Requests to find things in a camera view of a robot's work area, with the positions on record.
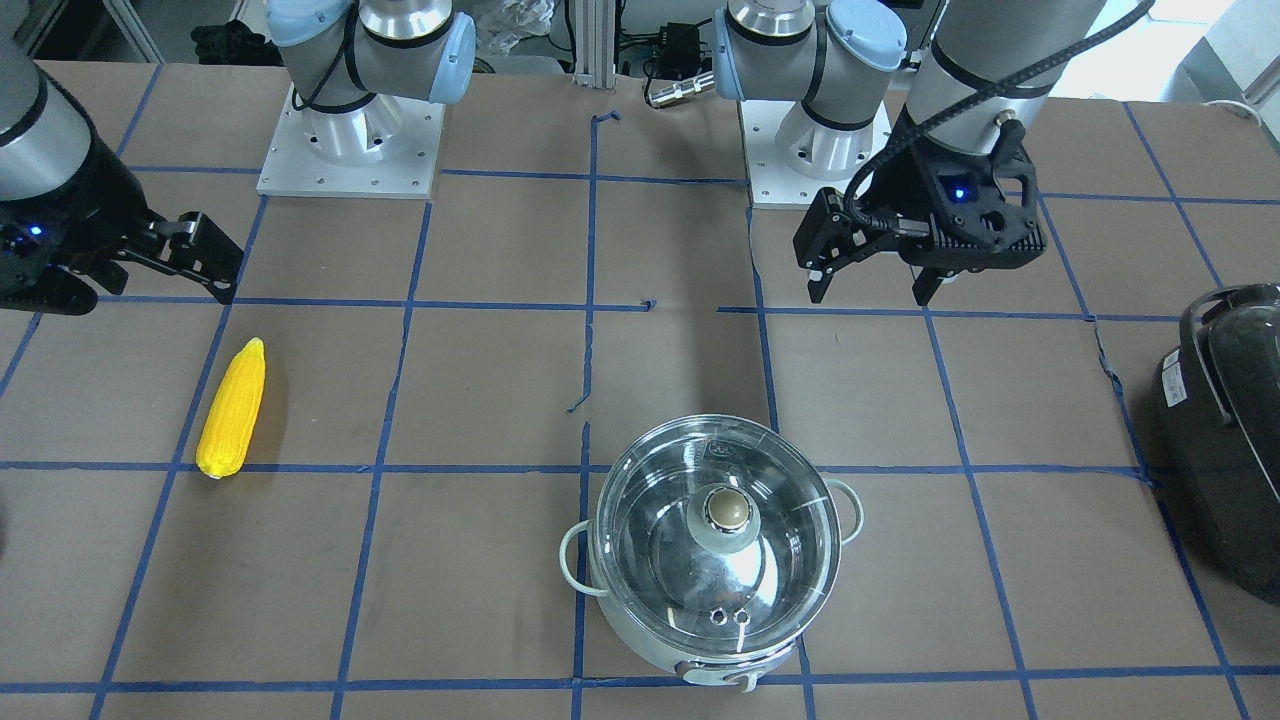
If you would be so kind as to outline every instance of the plastic bag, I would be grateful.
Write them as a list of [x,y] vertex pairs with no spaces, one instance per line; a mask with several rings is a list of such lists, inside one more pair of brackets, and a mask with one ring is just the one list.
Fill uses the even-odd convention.
[[556,0],[476,0],[454,3],[476,20],[476,53],[508,55],[526,37],[552,29]]

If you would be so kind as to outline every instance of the white mounting plate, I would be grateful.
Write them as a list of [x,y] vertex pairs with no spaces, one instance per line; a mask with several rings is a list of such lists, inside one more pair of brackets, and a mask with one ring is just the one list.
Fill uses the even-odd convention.
[[303,113],[284,96],[284,108],[271,136],[271,147],[257,178],[259,195],[287,197],[385,197],[430,200],[435,159],[444,127],[444,105],[397,97],[404,128],[398,150],[369,165],[329,163],[310,147]]
[[[795,102],[790,100],[745,100],[740,102],[742,111],[742,146],[746,152],[746,172],[751,178],[751,206],[764,210],[808,210],[818,191],[835,187],[844,192],[849,178],[842,181],[819,181],[801,176],[782,161],[782,154],[773,138],[778,135],[782,118]],[[888,111],[881,102],[872,122],[876,133],[874,152],[888,142],[891,126]],[[867,190],[868,179],[858,192]]]

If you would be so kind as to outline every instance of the blue joint cap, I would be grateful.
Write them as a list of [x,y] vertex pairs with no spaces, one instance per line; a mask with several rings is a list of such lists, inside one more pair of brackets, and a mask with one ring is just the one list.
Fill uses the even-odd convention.
[[355,0],[266,0],[266,27],[276,47],[302,45],[340,20]]
[[845,50],[877,70],[888,73],[901,65],[906,26],[886,5],[876,0],[832,0],[827,26]]
[[453,105],[462,100],[471,86],[471,70],[476,61],[476,23],[471,15],[458,13],[453,17],[453,28],[444,40],[444,54],[431,81],[429,102]]
[[712,72],[716,73],[716,92],[727,100],[746,100],[742,83],[737,78],[733,64],[733,45],[730,44],[728,24],[724,20],[724,8],[716,10],[716,53],[712,55]]

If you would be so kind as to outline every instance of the beige knob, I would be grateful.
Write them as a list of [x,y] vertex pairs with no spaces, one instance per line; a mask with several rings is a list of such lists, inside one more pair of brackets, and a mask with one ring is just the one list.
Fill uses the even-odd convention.
[[721,488],[707,497],[707,518],[717,529],[736,533],[751,519],[751,503],[737,488]]

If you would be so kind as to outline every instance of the tiled surface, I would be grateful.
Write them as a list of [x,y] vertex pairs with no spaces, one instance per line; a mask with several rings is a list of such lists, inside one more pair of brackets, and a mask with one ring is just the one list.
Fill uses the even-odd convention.
[[[1165,471],[1148,388],[1213,287],[1201,247],[1224,282],[1277,260],[1280,161],[1230,114],[1050,102],[1062,255],[925,314],[892,256],[810,306],[799,213],[748,213],[723,102],[477,77],[430,209],[261,201],[282,70],[166,65],[140,109],[151,68],[51,68],[105,133],[137,118],[157,210],[252,251],[229,309],[136,270],[29,342],[0,315],[0,716],[1277,714],[1280,611],[1172,542],[1093,332]],[[214,482],[193,446],[255,336],[251,465]],[[700,411],[776,421],[868,509],[805,652],[753,696],[645,665],[554,561],[584,479]]]

